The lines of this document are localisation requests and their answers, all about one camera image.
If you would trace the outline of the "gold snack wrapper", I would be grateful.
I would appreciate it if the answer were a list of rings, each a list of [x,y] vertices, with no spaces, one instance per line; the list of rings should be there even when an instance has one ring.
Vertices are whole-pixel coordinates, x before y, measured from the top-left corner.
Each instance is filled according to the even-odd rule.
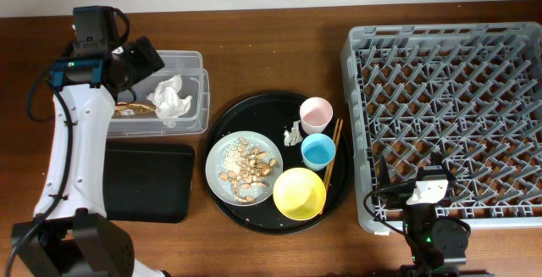
[[[155,107],[143,103],[127,103],[121,102],[114,107],[114,115],[116,117],[129,117],[139,114],[149,114],[155,111]]]

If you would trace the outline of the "large white tissue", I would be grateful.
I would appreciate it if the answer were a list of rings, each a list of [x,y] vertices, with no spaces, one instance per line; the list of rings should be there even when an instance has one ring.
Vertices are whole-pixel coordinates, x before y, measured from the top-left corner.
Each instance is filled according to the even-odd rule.
[[[154,92],[147,96],[155,106],[155,114],[168,128],[176,126],[175,119],[189,112],[192,96],[180,98],[179,91],[182,87],[182,78],[175,75],[169,80],[158,83]]]

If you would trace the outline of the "small white tissue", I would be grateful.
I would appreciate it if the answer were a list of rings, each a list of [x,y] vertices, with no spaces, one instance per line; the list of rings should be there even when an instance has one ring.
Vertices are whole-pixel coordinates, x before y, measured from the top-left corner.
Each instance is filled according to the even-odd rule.
[[[300,120],[294,121],[290,130],[284,131],[284,145],[286,147],[293,147],[303,141],[300,130]]]

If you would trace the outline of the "peanut and rice scraps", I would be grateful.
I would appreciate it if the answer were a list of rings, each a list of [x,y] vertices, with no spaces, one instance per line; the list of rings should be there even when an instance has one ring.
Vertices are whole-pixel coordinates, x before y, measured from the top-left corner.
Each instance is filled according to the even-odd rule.
[[[233,140],[224,151],[224,171],[218,178],[230,188],[235,202],[253,204],[271,186],[279,168],[278,159],[244,136]]]

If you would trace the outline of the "grey round plate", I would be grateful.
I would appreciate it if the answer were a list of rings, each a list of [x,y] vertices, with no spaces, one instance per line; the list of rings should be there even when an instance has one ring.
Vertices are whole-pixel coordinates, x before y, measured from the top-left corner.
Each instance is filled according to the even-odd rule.
[[[248,207],[271,197],[283,167],[280,151],[270,139],[242,130],[213,145],[205,172],[211,191],[220,201]]]

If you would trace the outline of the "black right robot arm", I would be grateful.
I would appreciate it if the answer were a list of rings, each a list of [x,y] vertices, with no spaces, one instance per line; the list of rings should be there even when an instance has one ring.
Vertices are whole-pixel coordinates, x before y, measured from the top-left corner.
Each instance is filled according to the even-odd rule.
[[[470,226],[460,219],[438,217],[436,207],[449,194],[456,177],[442,157],[430,154],[430,164],[419,168],[414,178],[390,182],[385,162],[379,167],[377,196],[387,208],[403,213],[402,235],[412,253],[412,265],[402,265],[400,276],[458,276],[466,261]]]

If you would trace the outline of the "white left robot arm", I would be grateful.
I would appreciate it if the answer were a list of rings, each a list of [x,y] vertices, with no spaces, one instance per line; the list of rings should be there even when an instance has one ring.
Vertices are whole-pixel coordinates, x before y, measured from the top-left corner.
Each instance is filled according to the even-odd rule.
[[[111,222],[103,195],[109,122],[116,97],[159,71],[163,60],[143,36],[75,55],[42,75],[53,92],[53,146],[46,183],[30,222],[12,229],[5,273],[20,258],[35,276],[165,276],[136,259],[130,235]]]

